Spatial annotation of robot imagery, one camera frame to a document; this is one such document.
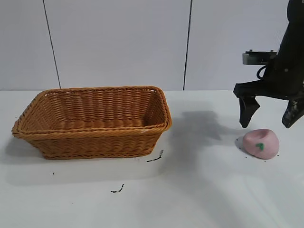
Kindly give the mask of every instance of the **white table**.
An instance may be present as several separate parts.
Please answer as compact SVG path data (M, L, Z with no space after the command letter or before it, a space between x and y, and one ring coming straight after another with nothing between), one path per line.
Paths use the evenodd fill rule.
M231 91L167 92L173 126L151 155L50 161L10 134L37 93L0 92L1 228L304 226L304 118L285 129L285 101L259 98L242 129ZM259 160L235 145L258 128L277 134L279 156Z

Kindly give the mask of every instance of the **wicker basket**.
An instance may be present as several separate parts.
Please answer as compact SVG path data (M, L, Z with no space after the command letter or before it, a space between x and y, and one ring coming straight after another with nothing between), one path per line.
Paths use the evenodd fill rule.
M150 154L170 126L159 88L72 88L38 94L12 133L46 159L121 158Z

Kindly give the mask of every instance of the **black debris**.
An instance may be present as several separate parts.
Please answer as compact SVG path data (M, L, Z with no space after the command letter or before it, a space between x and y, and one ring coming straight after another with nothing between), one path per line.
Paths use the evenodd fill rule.
M124 188L124 184L122 185L122 187L118 190L118 191L111 191L112 193L118 193L118 192L121 192Z
M162 155L163 155L163 150L160 151L160 156L158 158L155 158L153 160L149 160L147 162L153 162L153 161L159 160L160 158L162 158Z

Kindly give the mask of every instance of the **pink object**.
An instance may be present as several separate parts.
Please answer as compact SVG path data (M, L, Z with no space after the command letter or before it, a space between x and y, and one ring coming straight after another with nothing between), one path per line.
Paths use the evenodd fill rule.
M273 131L259 129L245 134L243 146L248 153L257 158L272 159L279 152L280 142Z

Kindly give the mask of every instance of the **cable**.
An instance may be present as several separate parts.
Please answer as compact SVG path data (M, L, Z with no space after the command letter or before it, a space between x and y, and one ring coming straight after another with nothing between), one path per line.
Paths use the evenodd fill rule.
M261 77L260 73L261 73L261 71L264 70L266 67L267 67L267 65L262 66L262 67L257 71L256 76L257 76L258 79L262 80L263 77Z

